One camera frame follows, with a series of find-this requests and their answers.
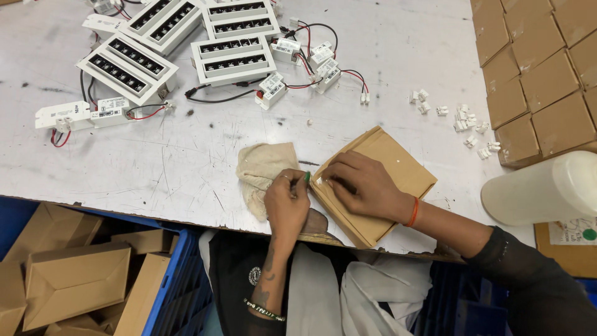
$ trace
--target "scratched table surface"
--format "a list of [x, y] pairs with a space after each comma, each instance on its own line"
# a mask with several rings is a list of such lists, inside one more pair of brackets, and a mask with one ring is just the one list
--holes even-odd
[[[496, 155], [482, 161], [478, 148], [463, 145], [471, 134], [484, 144], [493, 140], [493, 132], [456, 133], [452, 126], [458, 103], [467, 103], [479, 121], [489, 121], [470, 2], [304, 0], [283, 5], [278, 18], [283, 26], [294, 16], [336, 30], [339, 67], [365, 77], [368, 106], [359, 104], [360, 82], [347, 74], [323, 95], [290, 90], [268, 111], [252, 95], [218, 104], [189, 102], [184, 92], [199, 84], [189, 44], [208, 39], [199, 27], [168, 56], [180, 67], [180, 88], [168, 97], [178, 104], [175, 113], [73, 132], [62, 148], [50, 144], [49, 130], [35, 129], [35, 112], [82, 100], [74, 64], [94, 42], [81, 27], [91, 10], [72, 0], [1, 6], [0, 194], [267, 234], [267, 222], [256, 220], [241, 197], [235, 175], [241, 148], [293, 142], [298, 159], [309, 163], [301, 168], [314, 172], [348, 142], [380, 125], [438, 178], [424, 200], [497, 225], [483, 210], [479, 194], [487, 180], [506, 171]], [[141, 8], [125, 7], [130, 15]], [[304, 30], [297, 37], [306, 45]], [[313, 27], [312, 45], [324, 41], [334, 43], [333, 34]], [[276, 65], [286, 83], [308, 83], [304, 67]], [[89, 80], [85, 75], [86, 88]], [[409, 92], [421, 88], [430, 94], [427, 115], [408, 103]], [[223, 99], [246, 90], [208, 87], [195, 97]], [[92, 93], [95, 99], [118, 96], [98, 82]], [[439, 105], [450, 108], [447, 117], [435, 114]], [[325, 213], [314, 198], [312, 207]], [[531, 225], [504, 229], [534, 246]], [[328, 234], [353, 246], [331, 219]], [[400, 225], [378, 244], [393, 253], [433, 252], [435, 247], [435, 240]]]

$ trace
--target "brown cardboard box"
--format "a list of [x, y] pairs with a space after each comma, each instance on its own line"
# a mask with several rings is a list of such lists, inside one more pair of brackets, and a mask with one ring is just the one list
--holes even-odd
[[117, 234], [112, 236], [112, 242], [127, 242], [133, 248], [133, 254], [150, 252], [168, 252], [172, 245], [172, 231], [148, 230], [141, 232]]
[[534, 114], [533, 125], [543, 157], [597, 140], [580, 91]]
[[516, 41], [537, 19], [546, 17], [552, 10], [549, 0], [519, 0], [505, 17], [512, 39]]
[[570, 59], [580, 81], [583, 82], [584, 89], [597, 86], [597, 32], [570, 49]]
[[564, 39], [551, 15], [536, 18], [514, 41], [512, 50], [521, 73], [532, 71], [539, 64], [565, 47]]
[[500, 0], [483, 0], [473, 13], [479, 64], [485, 66], [510, 42]]
[[122, 302], [130, 255], [126, 243], [31, 254], [23, 330]]
[[568, 48], [573, 47], [585, 36], [597, 29], [597, 1], [566, 0], [554, 1], [556, 20]]
[[514, 58], [512, 45], [508, 45], [483, 67], [487, 93], [495, 91], [496, 86], [510, 81], [520, 73], [516, 58]]
[[530, 113], [498, 128], [496, 141], [501, 143], [498, 157], [502, 166], [522, 168], [543, 159]]
[[[379, 126], [375, 126], [356, 138], [338, 153], [346, 152], [349, 149], [383, 163], [398, 189], [418, 198], [425, 196], [438, 181]], [[334, 191], [327, 183], [317, 183], [323, 170], [328, 167], [336, 155], [331, 157], [313, 175], [311, 187], [314, 195], [357, 248], [372, 248], [393, 230], [396, 223], [386, 219], [350, 213], [336, 198]]]
[[535, 113], [580, 88], [565, 50], [560, 50], [521, 78], [531, 112]]
[[169, 254], [148, 253], [145, 256], [114, 336], [141, 336], [169, 262]]
[[0, 336], [13, 336], [27, 306], [18, 262], [0, 262], [0, 290]]
[[50, 336], [54, 335], [57, 332], [61, 331], [65, 328], [82, 328], [82, 329], [91, 329], [99, 332], [103, 332], [100, 329], [100, 326], [87, 314], [82, 314], [79, 316], [71, 317], [70, 319], [58, 321], [56, 323], [52, 323], [48, 325], [48, 329], [45, 330], [45, 335]]
[[535, 224], [537, 250], [574, 277], [597, 278], [597, 246], [551, 245], [547, 223]]
[[42, 202], [4, 261], [26, 262], [29, 254], [89, 245], [102, 217]]
[[489, 118], [493, 129], [525, 114], [528, 107], [520, 79], [516, 77], [500, 84], [494, 92], [487, 94], [487, 107], [489, 107]]

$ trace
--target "white plastic bottle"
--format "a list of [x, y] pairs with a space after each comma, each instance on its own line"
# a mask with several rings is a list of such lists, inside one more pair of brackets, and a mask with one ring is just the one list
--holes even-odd
[[481, 202], [507, 225], [597, 217], [597, 154], [570, 152], [498, 176], [481, 189]]

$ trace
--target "hand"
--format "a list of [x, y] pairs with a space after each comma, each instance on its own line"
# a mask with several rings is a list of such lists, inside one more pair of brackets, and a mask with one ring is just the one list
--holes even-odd
[[[272, 228], [272, 241], [279, 249], [290, 253], [296, 243], [304, 223], [307, 220], [311, 202], [307, 196], [305, 172], [284, 169], [267, 189], [263, 201]], [[296, 189], [296, 196], [291, 192], [291, 181]]]
[[338, 154], [321, 177], [352, 213], [387, 218], [401, 224], [407, 224], [413, 214], [413, 197], [398, 190], [381, 162], [361, 153]]

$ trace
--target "green dot sticker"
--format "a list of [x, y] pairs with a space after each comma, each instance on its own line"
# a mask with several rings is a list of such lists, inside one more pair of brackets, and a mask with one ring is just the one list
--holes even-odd
[[591, 228], [588, 228], [583, 231], [583, 238], [586, 240], [595, 240], [597, 239], [597, 232]]

